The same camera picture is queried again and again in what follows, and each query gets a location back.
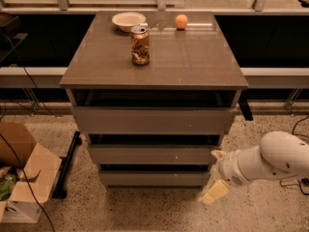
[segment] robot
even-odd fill
[[[217,162],[199,197],[208,205],[226,195],[231,187],[250,185],[256,180],[309,177],[309,145],[283,131],[267,133],[260,145],[249,149],[211,153]]]

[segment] bowl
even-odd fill
[[[119,26],[124,32],[130,32],[133,26],[138,26],[146,21],[143,14],[136,12],[124,12],[115,14],[112,18],[115,25]]]

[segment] cardboard box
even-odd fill
[[[43,206],[51,194],[61,159],[37,143],[23,124],[0,123],[0,133],[12,145],[22,162],[25,162],[23,169],[28,179],[38,176],[30,186]],[[19,166],[12,150],[4,143],[0,138],[0,162]],[[3,223],[37,223],[41,212],[42,209],[24,181],[17,182],[10,198],[0,202],[0,221]]]

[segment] speckled floor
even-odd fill
[[[255,115],[254,121],[248,122],[237,116],[222,149],[254,146],[269,131],[291,132],[303,117]],[[66,154],[77,130],[70,115],[6,115],[2,122],[24,123],[38,142],[59,156]],[[309,120],[296,128],[298,133],[308,135],[308,131]],[[210,206],[197,201],[200,190],[194,188],[106,190],[86,147],[83,139],[76,148],[67,179],[68,197],[50,199],[44,206],[56,231],[306,231],[301,219],[309,215],[309,197],[298,187],[281,188],[277,181],[256,181],[234,188]],[[50,230],[44,214],[38,224],[0,224],[1,232]]]

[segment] can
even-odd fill
[[[149,32],[145,26],[131,28],[132,63],[146,65],[149,63]]]

